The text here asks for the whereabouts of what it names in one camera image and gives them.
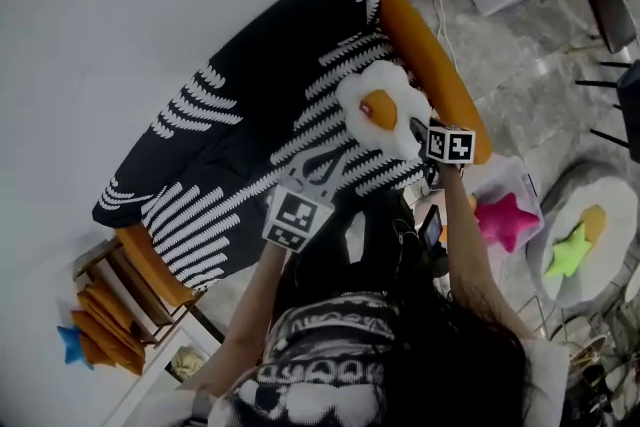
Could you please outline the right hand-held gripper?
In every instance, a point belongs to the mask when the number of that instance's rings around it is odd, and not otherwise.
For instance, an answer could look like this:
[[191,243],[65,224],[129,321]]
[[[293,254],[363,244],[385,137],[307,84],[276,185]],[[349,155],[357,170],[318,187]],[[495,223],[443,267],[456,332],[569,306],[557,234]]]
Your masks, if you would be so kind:
[[461,127],[445,126],[435,120],[429,126],[415,117],[410,118],[410,130],[426,157],[436,162],[467,166],[475,158],[475,132]]

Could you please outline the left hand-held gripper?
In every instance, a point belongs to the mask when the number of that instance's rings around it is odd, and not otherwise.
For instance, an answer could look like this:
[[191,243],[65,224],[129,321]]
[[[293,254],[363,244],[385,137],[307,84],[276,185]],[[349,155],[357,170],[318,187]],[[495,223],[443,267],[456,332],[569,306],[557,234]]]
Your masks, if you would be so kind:
[[275,186],[267,209],[262,238],[292,253],[300,253],[334,212],[333,197],[346,162],[346,150],[325,154],[326,168],[312,181],[305,166],[325,153],[324,146],[299,152],[289,163],[287,176]]

